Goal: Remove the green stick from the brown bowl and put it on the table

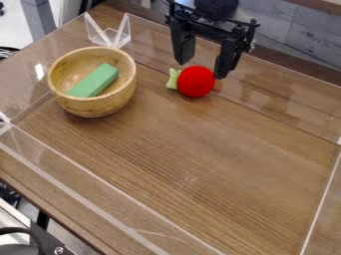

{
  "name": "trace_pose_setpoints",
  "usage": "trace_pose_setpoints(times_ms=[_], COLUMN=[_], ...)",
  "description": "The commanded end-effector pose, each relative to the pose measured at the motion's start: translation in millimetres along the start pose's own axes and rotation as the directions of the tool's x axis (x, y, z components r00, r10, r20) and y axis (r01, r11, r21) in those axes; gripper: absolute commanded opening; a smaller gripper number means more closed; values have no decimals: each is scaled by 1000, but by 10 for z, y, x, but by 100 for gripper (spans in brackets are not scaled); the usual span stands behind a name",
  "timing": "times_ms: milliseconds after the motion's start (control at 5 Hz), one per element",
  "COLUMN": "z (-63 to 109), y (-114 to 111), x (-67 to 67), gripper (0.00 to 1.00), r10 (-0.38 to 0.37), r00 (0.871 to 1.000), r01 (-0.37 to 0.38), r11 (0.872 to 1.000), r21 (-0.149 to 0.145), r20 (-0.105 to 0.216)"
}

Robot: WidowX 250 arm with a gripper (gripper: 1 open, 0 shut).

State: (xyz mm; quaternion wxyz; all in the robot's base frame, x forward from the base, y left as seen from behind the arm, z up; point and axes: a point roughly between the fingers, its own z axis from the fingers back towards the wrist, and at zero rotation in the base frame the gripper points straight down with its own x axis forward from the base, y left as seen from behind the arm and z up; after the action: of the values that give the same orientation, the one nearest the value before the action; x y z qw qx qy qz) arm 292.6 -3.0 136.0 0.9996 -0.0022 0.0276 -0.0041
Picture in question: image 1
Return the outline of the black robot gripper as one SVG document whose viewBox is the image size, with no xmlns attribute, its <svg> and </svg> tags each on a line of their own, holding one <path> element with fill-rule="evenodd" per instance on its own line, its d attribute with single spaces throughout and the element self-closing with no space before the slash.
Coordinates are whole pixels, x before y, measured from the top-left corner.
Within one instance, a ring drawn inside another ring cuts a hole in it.
<svg viewBox="0 0 341 255">
<path fill-rule="evenodd" d="M 241 52 L 255 49 L 257 18 L 241 10 L 240 0 L 168 0 L 168 3 L 177 62 L 184 65 L 193 58 L 196 35 L 223 41 L 215 64 L 215 78 L 223 80 L 236 68 Z"/>
</svg>

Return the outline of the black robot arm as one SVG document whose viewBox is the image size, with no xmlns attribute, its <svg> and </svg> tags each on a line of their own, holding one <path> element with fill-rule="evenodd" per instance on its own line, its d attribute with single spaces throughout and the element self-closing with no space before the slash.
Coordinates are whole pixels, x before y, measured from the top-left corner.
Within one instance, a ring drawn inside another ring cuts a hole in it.
<svg viewBox="0 0 341 255">
<path fill-rule="evenodd" d="M 168 0 L 173 54 L 184 65 L 194 57 L 196 37 L 221 45 L 215 61 L 215 78 L 223 80 L 237 67 L 241 55 L 256 45 L 260 23 L 240 9 L 240 0 Z"/>
</svg>

